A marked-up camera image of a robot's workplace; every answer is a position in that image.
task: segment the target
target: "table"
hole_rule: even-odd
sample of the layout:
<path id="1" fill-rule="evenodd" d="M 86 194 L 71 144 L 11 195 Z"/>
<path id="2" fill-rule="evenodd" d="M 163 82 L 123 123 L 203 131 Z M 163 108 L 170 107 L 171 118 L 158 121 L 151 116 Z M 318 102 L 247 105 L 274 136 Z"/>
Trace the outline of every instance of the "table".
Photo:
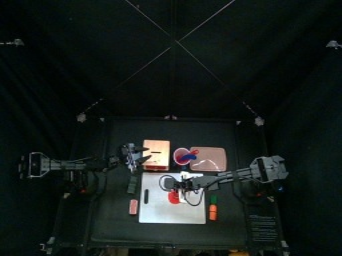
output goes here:
<path id="1" fill-rule="evenodd" d="M 225 148 L 229 171 L 249 167 L 255 157 L 267 155 L 262 127 L 250 121 L 202 119 L 170 121 L 111 117 L 104 121 L 91 120 L 80 124 L 72 157 L 88 155 L 107 157 L 116 154 L 122 144 L 132 142 L 142 145 L 144 139 L 171 141 L 171 152 L 179 147 L 190 148 L 191 146 Z M 179 172 L 179 168 L 173 163 L 170 171 Z M 209 207 L 210 196 L 213 194 L 218 196 L 217 221 L 210 221 L 207 216 L 205 225 L 139 223 L 139 216 L 128 214 L 130 200 L 140 199 L 139 188 L 136 194 L 127 193 L 130 176 L 127 167 L 119 166 L 108 172 L 106 190 L 100 197 L 91 200 L 90 204 L 84 202 L 79 204 L 78 199 L 71 199 L 72 202 L 63 202 L 62 208 L 68 208 L 68 212 L 72 212 L 71 208 L 76 207 L 87 214 L 82 217 L 74 211 L 76 216 L 72 219 L 66 214 L 63 216 L 63 210 L 60 210 L 59 229 L 55 232 L 60 247 L 88 249 L 122 246 L 163 248 L 165 250 L 170 248 L 217 250 L 237 248 L 250 251 L 254 247 L 257 251 L 261 246 L 270 248 L 270 243 L 261 245 L 253 239 L 250 232 L 253 218 L 255 216 L 258 218 L 259 212 L 274 217 L 275 232 L 279 233 L 275 247 L 281 246 L 282 231 L 277 203 L 266 202 L 263 207 L 255 209 L 247 206 L 234 193 L 237 191 L 234 183 L 222 184 L 219 190 L 206 192 L 206 207 Z M 70 228 L 71 222 L 72 226 L 79 227 L 78 232 Z"/>

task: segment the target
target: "black cable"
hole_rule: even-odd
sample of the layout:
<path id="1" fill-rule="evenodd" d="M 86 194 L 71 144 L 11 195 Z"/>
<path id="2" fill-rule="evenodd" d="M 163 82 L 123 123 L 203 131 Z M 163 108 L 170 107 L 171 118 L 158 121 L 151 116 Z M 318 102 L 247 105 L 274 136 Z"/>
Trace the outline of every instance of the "black cable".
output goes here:
<path id="1" fill-rule="evenodd" d="M 167 174 L 167 175 L 163 175 L 163 176 L 159 178 L 159 187 L 162 188 L 162 190 L 170 192 L 170 190 L 167 190 L 167 189 L 162 186 L 162 179 L 166 178 L 166 177 L 174 179 L 175 181 L 177 181 L 177 179 L 175 179 L 174 176 L 171 176 L 171 175 L 169 175 L 169 174 Z"/>
<path id="2" fill-rule="evenodd" d="M 186 202 L 189 203 L 189 205 L 191 205 L 191 206 L 199 206 L 201 203 L 202 203 L 202 198 L 203 198 L 203 194 L 205 194 L 205 189 L 202 190 L 201 197 L 199 197 L 199 201 L 198 201 L 197 204 L 190 203 L 190 201 L 187 200 L 186 193 L 187 193 L 187 192 L 183 193 L 183 196 L 185 196 L 185 200 L 186 200 Z"/>

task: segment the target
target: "black wall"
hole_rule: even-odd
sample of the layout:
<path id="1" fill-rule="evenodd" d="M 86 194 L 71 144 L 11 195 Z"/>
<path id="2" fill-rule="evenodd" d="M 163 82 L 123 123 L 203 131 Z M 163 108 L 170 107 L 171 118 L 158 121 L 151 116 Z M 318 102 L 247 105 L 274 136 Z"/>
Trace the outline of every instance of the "black wall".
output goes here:
<path id="1" fill-rule="evenodd" d="M 281 213 L 293 255 L 341 255 L 342 52 L 333 50 L 267 124 L 290 172 Z"/>
<path id="2" fill-rule="evenodd" d="M 14 72 L 0 75 L 0 255 L 40 255 L 54 227 L 58 195 L 52 180 L 20 180 L 18 160 L 32 151 L 70 156 L 74 118 L 54 90 L 23 86 Z"/>

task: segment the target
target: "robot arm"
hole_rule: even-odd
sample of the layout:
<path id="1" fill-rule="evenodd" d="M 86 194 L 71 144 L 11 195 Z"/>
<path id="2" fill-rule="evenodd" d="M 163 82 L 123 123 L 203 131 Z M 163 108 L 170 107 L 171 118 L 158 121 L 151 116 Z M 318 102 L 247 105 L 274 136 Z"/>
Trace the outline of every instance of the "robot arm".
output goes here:
<path id="1" fill-rule="evenodd" d="M 273 183 L 286 179 L 289 172 L 285 168 L 283 158 L 279 156 L 255 158 L 249 168 L 238 169 L 237 175 L 241 180 L 250 180 L 261 184 Z M 166 190 L 197 191 L 201 188 L 209 190 L 219 189 L 219 183 L 234 181 L 233 172 L 219 173 L 218 176 L 202 176 L 178 181 L 171 177 L 165 178 Z"/>

